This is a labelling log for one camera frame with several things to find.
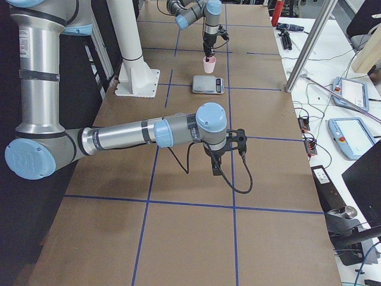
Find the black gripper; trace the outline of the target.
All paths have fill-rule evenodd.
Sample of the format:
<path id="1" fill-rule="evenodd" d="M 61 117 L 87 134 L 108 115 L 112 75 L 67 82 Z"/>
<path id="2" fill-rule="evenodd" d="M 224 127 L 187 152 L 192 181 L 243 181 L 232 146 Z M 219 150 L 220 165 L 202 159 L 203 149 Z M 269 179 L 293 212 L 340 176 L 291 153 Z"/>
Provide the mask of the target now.
<path id="1" fill-rule="evenodd" d="M 203 34 L 203 48 L 204 48 L 204 54 L 205 54 L 205 60 L 210 59 L 214 56 L 214 45 L 217 41 L 217 34 L 209 34 L 204 33 Z"/>
<path id="2" fill-rule="evenodd" d="M 204 145 L 204 151 L 206 155 L 211 158 L 211 166 L 214 176 L 221 176 L 221 158 L 227 151 L 225 147 L 219 150 L 212 150 L 208 148 L 209 145 Z"/>

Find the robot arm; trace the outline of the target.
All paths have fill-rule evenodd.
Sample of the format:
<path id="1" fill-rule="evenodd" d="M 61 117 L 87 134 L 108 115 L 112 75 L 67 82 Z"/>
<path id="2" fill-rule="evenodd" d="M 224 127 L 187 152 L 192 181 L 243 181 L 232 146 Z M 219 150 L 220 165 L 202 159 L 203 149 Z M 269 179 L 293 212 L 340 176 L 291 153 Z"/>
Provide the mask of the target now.
<path id="1" fill-rule="evenodd" d="M 201 18 L 204 20 L 202 41 L 207 63 L 215 54 L 217 37 L 229 40 L 226 30 L 220 24 L 221 1 L 167 1 L 166 7 L 169 14 L 175 16 L 180 30 L 185 30 Z"/>
<path id="2" fill-rule="evenodd" d="M 218 163 L 228 131 L 226 112 L 214 102 L 192 114 L 94 126 L 102 97 L 84 49 L 92 42 L 91 1 L 9 1 L 8 6 L 18 26 L 21 120 L 4 158 L 17 176 L 43 179 L 101 151 L 150 144 L 201 143 Z"/>

